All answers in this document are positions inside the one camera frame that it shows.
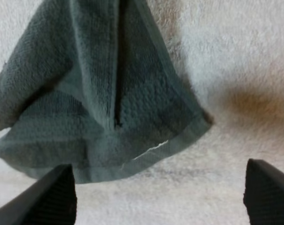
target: gray towel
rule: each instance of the gray towel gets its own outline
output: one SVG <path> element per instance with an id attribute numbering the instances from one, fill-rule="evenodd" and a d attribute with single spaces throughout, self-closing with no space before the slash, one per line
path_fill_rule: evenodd
<path id="1" fill-rule="evenodd" d="M 145 0 L 45 0 L 0 73 L 0 158 L 33 178 L 131 176 L 210 123 L 177 77 Z"/>

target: black object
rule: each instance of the black object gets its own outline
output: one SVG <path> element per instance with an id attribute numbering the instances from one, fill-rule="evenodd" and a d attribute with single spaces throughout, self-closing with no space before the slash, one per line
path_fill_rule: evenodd
<path id="1" fill-rule="evenodd" d="M 251 225 L 284 225 L 284 173 L 263 160 L 250 159 L 244 204 Z"/>
<path id="2" fill-rule="evenodd" d="M 0 208 L 0 225 L 73 225 L 76 211 L 72 166 L 60 165 Z"/>

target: towel fold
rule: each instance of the towel fold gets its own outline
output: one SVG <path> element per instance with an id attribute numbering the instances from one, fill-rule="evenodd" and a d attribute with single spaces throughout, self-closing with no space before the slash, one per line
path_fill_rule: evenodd
<path id="1" fill-rule="evenodd" d="M 131 176 L 210 127 L 145 0 L 45 0 L 0 73 L 0 158 L 33 178 Z"/>

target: towel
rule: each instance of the towel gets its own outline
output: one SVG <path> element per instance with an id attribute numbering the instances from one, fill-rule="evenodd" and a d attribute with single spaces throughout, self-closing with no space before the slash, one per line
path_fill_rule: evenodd
<path id="1" fill-rule="evenodd" d="M 76 183 L 136 174 L 210 120 L 177 77 L 144 0 L 45 0 L 0 73 L 0 158 Z"/>

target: carpet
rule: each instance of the carpet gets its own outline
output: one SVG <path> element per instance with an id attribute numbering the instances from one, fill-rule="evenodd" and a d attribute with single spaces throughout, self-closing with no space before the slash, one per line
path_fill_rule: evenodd
<path id="1" fill-rule="evenodd" d="M 0 0 L 0 71 L 40 0 Z M 284 172 L 284 0 L 148 0 L 215 125 L 129 179 L 77 185 L 77 225 L 246 225 L 246 164 Z M 0 160 L 0 206 L 34 180 Z"/>

